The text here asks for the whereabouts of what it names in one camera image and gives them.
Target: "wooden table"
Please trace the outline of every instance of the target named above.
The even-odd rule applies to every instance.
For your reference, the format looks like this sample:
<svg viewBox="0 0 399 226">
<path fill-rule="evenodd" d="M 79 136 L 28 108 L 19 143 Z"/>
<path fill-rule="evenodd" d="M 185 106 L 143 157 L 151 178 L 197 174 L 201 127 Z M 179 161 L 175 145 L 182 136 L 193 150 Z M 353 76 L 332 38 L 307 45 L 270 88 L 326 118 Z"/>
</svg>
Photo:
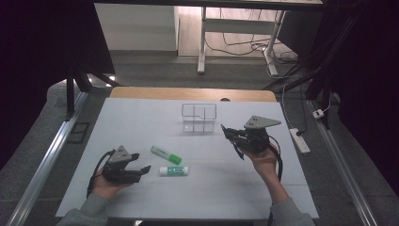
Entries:
<svg viewBox="0 0 399 226">
<path fill-rule="evenodd" d="M 222 98 L 228 98 L 232 102 L 277 101 L 272 91 L 241 89 L 116 87 L 112 89 L 109 97 L 197 101 L 219 101 Z"/>
</svg>

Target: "aluminum rail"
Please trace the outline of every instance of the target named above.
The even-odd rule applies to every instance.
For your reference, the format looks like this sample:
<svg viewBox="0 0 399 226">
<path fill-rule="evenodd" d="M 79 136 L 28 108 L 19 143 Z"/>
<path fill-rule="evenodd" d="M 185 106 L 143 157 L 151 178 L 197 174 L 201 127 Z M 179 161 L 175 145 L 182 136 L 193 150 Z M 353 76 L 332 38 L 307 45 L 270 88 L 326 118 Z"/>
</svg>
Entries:
<svg viewBox="0 0 399 226">
<path fill-rule="evenodd" d="M 64 121 L 59 128 L 52 144 L 47 150 L 46 155 L 41 160 L 41 163 L 38 169 L 35 172 L 35 175 L 32 177 L 29 185 L 27 186 L 23 196 L 17 204 L 17 207 L 14 209 L 11 217 L 8 220 L 7 225 L 16 226 L 16 225 L 24 225 L 36 199 L 38 198 L 41 189 L 46 182 L 51 169 L 53 168 L 56 159 L 68 137 L 68 134 L 71 132 L 76 120 L 80 114 L 81 107 L 83 102 L 86 100 L 88 94 L 81 92 L 77 96 L 75 100 L 75 111 L 69 121 Z"/>
<path fill-rule="evenodd" d="M 308 101 L 307 103 L 309 110 L 311 112 L 318 109 L 318 107 L 316 107 L 315 102 Z M 326 127 L 321 121 L 317 121 L 317 126 L 319 127 L 323 140 L 327 144 L 328 150 L 332 156 L 332 159 L 335 162 L 335 166 L 337 167 L 338 172 L 341 174 L 341 177 L 343 178 L 343 183 L 345 184 L 349 195 L 354 200 L 354 204 L 358 209 L 359 216 L 363 221 L 364 225 L 366 226 L 378 225 L 375 220 L 374 214 L 370 208 L 370 205 L 366 201 L 363 192 L 359 188 L 355 180 L 355 177 L 352 174 L 351 169 L 348 167 L 348 164 L 346 163 L 346 160 L 340 151 L 340 148 L 335 142 L 334 136 L 331 134 L 331 132 L 328 129 L 326 129 Z"/>
</svg>

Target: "white tabletop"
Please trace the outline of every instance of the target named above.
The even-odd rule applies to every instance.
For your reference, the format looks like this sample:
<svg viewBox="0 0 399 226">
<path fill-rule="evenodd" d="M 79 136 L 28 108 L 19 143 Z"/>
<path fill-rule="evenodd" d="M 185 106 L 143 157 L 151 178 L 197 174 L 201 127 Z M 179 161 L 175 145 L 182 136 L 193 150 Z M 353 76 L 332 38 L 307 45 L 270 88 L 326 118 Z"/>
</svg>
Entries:
<svg viewBox="0 0 399 226">
<path fill-rule="evenodd" d="M 183 132 L 182 104 L 216 104 L 213 133 Z M 134 219 L 267 219 L 271 199 L 249 159 L 240 159 L 225 139 L 220 124 L 244 129 L 257 115 L 281 121 L 267 133 L 281 147 L 282 184 L 304 213 L 318 218 L 303 170 L 279 103 L 198 102 L 108 98 L 88 145 L 56 213 L 63 217 L 86 199 L 88 179 L 101 156 L 119 145 L 140 153 L 126 169 L 150 172 L 138 184 L 123 189 L 108 206 L 111 218 Z M 184 177 L 161 177 L 160 167 L 172 166 L 151 153 L 152 145 L 182 158 Z"/>
</svg>

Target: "sleeve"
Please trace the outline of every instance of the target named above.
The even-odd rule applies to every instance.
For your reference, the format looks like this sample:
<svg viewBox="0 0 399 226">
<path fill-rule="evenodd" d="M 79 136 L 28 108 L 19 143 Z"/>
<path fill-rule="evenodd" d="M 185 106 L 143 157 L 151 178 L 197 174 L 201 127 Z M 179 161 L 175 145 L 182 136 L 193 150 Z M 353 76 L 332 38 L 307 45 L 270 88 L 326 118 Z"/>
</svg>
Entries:
<svg viewBox="0 0 399 226">
<path fill-rule="evenodd" d="M 106 206 L 109 200 L 94 194 L 90 194 L 80 210 L 70 210 L 57 226 L 83 225 L 98 226 L 106 225 L 108 216 Z"/>
<path fill-rule="evenodd" d="M 314 226 L 309 214 L 299 211 L 292 198 L 279 202 L 270 208 L 277 226 Z"/>
</svg>

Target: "green marker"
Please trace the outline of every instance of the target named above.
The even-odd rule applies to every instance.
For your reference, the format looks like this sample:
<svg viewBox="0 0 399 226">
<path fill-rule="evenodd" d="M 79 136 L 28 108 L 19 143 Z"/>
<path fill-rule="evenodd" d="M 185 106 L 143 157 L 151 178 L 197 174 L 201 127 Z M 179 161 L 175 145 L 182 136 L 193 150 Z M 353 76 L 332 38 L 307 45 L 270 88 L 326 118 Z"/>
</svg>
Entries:
<svg viewBox="0 0 399 226">
<path fill-rule="evenodd" d="M 158 146 L 155 146 L 155 145 L 153 145 L 151 147 L 151 152 L 155 153 L 155 154 L 157 154 L 157 155 L 159 155 L 159 156 L 161 156 L 163 158 L 165 158 L 166 160 L 169 160 L 170 162 L 172 162 L 172 163 L 174 163 L 176 165 L 179 165 L 180 162 L 182 161 L 181 157 L 179 157 L 179 156 L 177 156 L 177 155 L 175 155 L 173 153 L 168 153 L 164 149 L 162 149 L 162 148 L 160 148 Z"/>
</svg>

